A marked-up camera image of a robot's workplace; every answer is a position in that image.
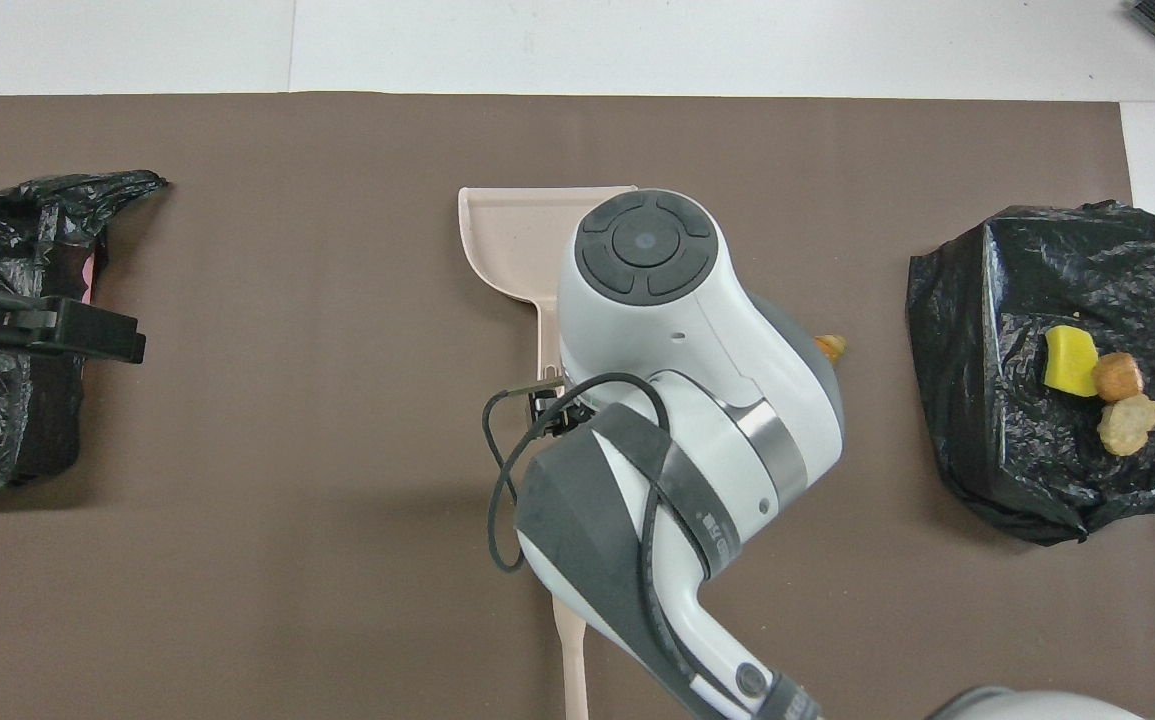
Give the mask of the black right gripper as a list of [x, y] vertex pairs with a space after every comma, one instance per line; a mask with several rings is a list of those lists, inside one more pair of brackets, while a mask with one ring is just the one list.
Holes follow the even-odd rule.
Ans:
[[560, 437], [594, 418], [594, 410], [582, 401], [562, 402], [558, 386], [528, 392], [528, 410], [536, 437]]

